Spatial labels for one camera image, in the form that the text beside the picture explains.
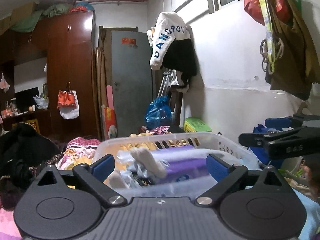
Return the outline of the person right hand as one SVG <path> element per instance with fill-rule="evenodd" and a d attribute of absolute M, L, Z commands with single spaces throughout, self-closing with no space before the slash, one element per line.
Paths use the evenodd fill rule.
<path fill-rule="evenodd" d="M 312 194 L 319 199 L 319 154 L 304 157 L 303 172 L 308 179 Z"/>

